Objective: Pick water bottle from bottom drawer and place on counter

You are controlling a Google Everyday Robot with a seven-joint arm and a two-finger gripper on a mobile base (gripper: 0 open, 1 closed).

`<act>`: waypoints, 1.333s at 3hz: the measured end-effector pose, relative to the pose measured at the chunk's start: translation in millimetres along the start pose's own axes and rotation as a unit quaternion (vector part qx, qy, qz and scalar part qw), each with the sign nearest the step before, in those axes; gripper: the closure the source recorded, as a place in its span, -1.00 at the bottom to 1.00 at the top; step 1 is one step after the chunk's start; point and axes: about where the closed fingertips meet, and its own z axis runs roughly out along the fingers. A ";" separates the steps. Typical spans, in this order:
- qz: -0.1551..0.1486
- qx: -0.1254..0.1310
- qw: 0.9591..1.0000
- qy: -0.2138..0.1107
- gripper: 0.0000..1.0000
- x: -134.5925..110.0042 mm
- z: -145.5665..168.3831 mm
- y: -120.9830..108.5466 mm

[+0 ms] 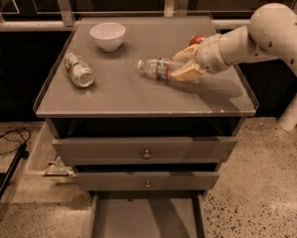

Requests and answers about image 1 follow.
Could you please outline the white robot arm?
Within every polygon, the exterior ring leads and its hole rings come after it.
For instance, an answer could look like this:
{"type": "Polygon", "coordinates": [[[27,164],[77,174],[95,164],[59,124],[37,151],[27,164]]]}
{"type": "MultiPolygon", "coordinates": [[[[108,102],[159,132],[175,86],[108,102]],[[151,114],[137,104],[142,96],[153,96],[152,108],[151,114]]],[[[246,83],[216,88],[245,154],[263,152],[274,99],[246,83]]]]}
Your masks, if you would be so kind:
{"type": "Polygon", "coordinates": [[[216,34],[174,56],[181,67],[171,73],[178,81],[219,73],[238,63],[283,60],[297,77],[297,16],[287,6],[266,4],[247,26],[216,34]]]}

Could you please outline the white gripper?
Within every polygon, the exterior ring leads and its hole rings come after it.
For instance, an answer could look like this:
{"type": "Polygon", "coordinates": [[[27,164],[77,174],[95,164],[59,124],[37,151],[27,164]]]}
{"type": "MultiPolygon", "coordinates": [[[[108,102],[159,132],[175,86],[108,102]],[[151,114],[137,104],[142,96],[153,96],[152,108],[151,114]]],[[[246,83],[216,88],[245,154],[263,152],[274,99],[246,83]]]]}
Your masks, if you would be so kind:
{"type": "Polygon", "coordinates": [[[220,50],[221,34],[205,38],[173,56],[170,77],[176,81],[199,81],[206,73],[216,74],[228,69],[220,50]]]}

